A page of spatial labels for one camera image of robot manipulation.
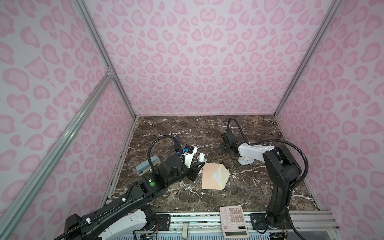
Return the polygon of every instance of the white cap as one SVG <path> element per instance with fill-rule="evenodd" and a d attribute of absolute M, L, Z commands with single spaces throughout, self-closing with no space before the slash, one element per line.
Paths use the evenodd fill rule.
<path fill-rule="evenodd" d="M 205 154 L 204 153 L 200 153 L 199 154 L 199 162 L 204 162 L 204 159 L 205 159 Z"/>

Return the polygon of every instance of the brown marble surface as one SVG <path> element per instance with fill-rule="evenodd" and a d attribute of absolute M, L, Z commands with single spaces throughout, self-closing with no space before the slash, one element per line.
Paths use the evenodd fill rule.
<path fill-rule="evenodd" d="M 195 145 L 205 153 L 207 162 L 221 163 L 230 172 L 223 190 L 202 189 L 202 175 L 195 182 L 185 178 L 182 182 L 169 187 L 163 197 L 151 202 L 157 212 L 199 212 L 218 211 L 221 206 L 241 205 L 244 211 L 265 211 L 272 193 L 272 182 L 266 173 L 264 163 L 255 161 L 248 166 L 240 165 L 228 154 L 219 152 L 221 133 L 227 127 L 230 116 L 184 116 L 184 117 L 140 117 L 122 167 L 114 196 L 121 196 L 128 186 L 140 179 L 135 167 L 146 160 L 149 145 L 161 135 L 177 134 L 180 144 Z M 270 138 L 283 138 L 272 115 L 235 116 L 245 135 L 251 142 Z M 231 127 L 238 138 L 241 134 L 235 123 Z M 170 139 L 159 141 L 151 151 L 165 160 L 174 153 Z M 304 183 L 293 194 L 291 209 L 316 210 L 311 195 Z"/>

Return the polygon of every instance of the pink patterned wall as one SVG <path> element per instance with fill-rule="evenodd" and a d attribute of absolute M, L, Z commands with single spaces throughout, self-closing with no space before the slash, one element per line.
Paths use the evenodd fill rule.
<path fill-rule="evenodd" d="M 273 113 L 331 0 L 86 0 L 136 114 Z"/>
<path fill-rule="evenodd" d="M 10 239 L 52 239 L 68 216 L 98 209 L 131 121 L 111 83 Z"/>
<path fill-rule="evenodd" d="M 0 3 L 0 217 L 106 73 L 71 0 Z"/>
<path fill-rule="evenodd" d="M 347 0 L 278 120 L 346 240 L 384 236 L 384 2 Z"/>

